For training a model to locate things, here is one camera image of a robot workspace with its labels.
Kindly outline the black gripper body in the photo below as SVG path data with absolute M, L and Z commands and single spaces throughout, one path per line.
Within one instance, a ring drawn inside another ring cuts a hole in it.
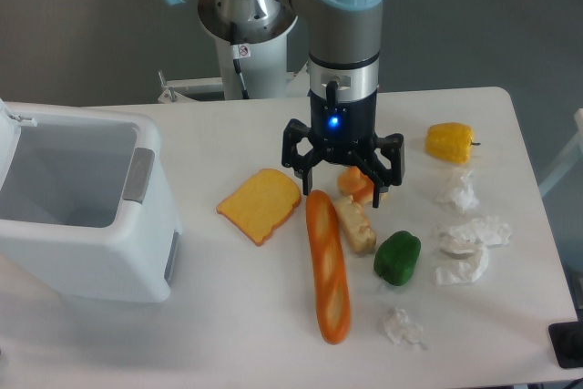
M 309 92 L 311 127 L 308 140 L 312 150 L 308 162 L 321 161 L 356 166 L 358 159 L 368 166 L 378 161 L 374 151 L 377 91 L 351 102 L 336 102 L 330 107 L 324 97 Z

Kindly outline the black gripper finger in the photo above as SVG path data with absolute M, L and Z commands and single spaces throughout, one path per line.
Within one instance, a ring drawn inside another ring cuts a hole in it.
M 353 150 L 354 165 L 373 183 L 372 205 L 378 208 L 381 195 L 404 179 L 404 136 L 373 134 L 359 141 Z
M 301 154 L 298 145 L 307 139 L 312 148 Z M 283 130 L 281 164 L 293 169 L 294 175 L 302 180 L 302 192 L 312 191 L 312 169 L 326 157 L 327 139 L 314 128 L 292 118 Z

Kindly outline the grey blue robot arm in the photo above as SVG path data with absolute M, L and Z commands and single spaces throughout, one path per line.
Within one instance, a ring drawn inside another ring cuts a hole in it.
M 281 163 L 302 189 L 326 161 L 355 166 L 373 201 L 404 177 L 404 139 L 375 132 L 384 0 L 166 0 L 194 3 L 215 39 L 227 99 L 277 97 L 286 86 L 285 39 L 298 19 L 309 30 L 311 121 L 288 123 Z

